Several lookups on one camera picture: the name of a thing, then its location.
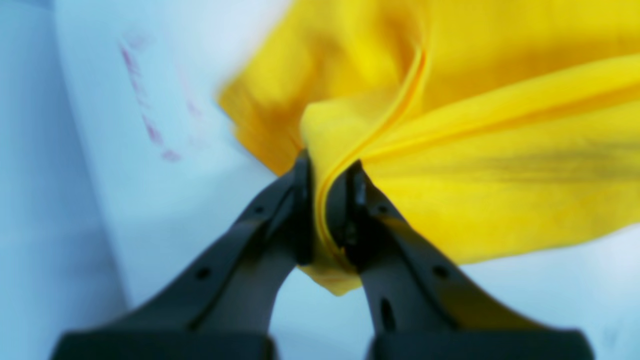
yellow fabric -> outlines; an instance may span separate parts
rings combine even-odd
[[[640,220],[640,1],[299,0],[220,96],[277,174],[308,147],[316,260],[359,286],[324,211],[353,161],[457,263]]]

black plastic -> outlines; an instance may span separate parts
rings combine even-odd
[[[268,336],[276,295],[313,259],[311,184],[305,151],[158,296],[112,324],[67,334],[53,359],[277,359]],[[548,329],[476,286],[413,231],[361,164],[336,180],[328,211],[367,294],[370,360],[593,358],[580,332]]]

pink marker mark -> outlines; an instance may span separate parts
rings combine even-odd
[[[149,135],[149,139],[151,139],[151,142],[156,144],[156,145],[159,145],[159,146],[164,145],[164,140],[162,139],[162,134],[153,125],[153,122],[146,115],[142,115],[142,120],[145,122],[145,127],[147,129],[147,134]]]
[[[149,34],[138,29],[129,30],[124,37],[127,45],[135,51],[144,51],[153,42],[153,38]]]
[[[142,108],[151,110],[151,106],[147,104],[143,99],[140,99],[139,97],[137,97],[136,100],[138,100],[138,105],[140,105]]]
[[[198,109],[198,107],[195,106],[193,102],[191,101],[187,102],[187,108],[189,109],[189,113],[191,114],[191,116],[196,118],[199,118],[202,116],[202,111],[200,111],[200,109]]]
[[[176,162],[180,161],[180,159],[182,159],[180,154],[178,154],[177,152],[175,152],[173,150],[167,150],[167,151],[163,152],[162,153],[162,158],[165,159],[166,161],[169,161],[169,162],[172,162],[172,163],[176,163]]]
[[[120,52],[122,53],[125,64],[127,64],[127,70],[129,70],[129,74],[139,75],[140,69],[138,68],[138,64],[136,63],[136,60],[131,56],[129,51],[120,46]]]
[[[146,96],[147,95],[147,91],[145,90],[145,86],[135,80],[134,78],[131,78],[131,85],[133,86],[133,90],[136,91],[136,94],[141,95],[141,96]]]

screw hole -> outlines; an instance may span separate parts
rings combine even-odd
[[[209,268],[201,268],[196,273],[196,279],[204,280],[204,279],[208,278],[210,274],[211,274],[211,270],[209,270]]]
[[[441,278],[441,279],[446,279],[449,277],[449,271],[447,270],[446,267],[442,266],[442,265],[436,265],[433,267],[433,273]]]
[[[391,308],[389,300],[382,298],[380,302],[380,313],[382,314],[382,326],[386,331],[394,331],[396,329],[396,319],[394,318],[394,311]]]

white surface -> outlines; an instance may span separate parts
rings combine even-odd
[[[235,143],[210,94],[241,67],[286,4],[58,0],[67,82],[131,306],[177,275],[273,179]],[[121,46],[135,57],[133,71]],[[162,133],[162,145],[149,138],[142,113]],[[168,147],[180,161],[163,159]],[[639,238],[634,228],[464,269],[515,309],[584,329],[599,359],[638,359]],[[271,332],[285,360],[361,359],[372,336],[362,290],[335,298],[299,271],[278,295]]]
[[[0,1],[0,359],[125,311],[69,108],[52,13]]]

